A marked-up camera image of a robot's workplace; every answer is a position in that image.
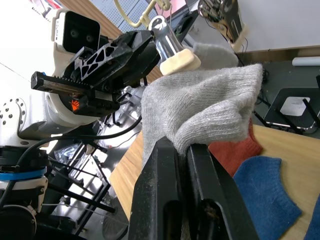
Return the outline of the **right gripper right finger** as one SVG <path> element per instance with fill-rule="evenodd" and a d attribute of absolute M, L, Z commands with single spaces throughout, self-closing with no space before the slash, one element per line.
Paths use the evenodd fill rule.
<path fill-rule="evenodd" d="M 259 239 L 235 181 L 206 145 L 188 148 L 185 173 L 192 240 Z"/>

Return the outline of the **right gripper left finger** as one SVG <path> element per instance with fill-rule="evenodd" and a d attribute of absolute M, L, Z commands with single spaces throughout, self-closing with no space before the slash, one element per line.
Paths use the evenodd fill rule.
<path fill-rule="evenodd" d="M 130 240 L 179 240 L 183 206 L 177 186 L 177 152 L 159 139 L 134 186 L 128 227 Z"/>

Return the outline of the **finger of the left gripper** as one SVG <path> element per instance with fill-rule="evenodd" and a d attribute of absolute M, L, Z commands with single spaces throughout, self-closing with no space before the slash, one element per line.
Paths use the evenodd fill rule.
<path fill-rule="evenodd" d="M 154 67 L 155 43 L 149 30 L 126 32 L 79 65 L 83 82 L 138 81 Z"/>
<path fill-rule="evenodd" d="M 116 39 L 104 47 L 105 58 L 92 73 L 92 85 L 102 92 L 137 87 L 160 60 L 152 39 Z"/>

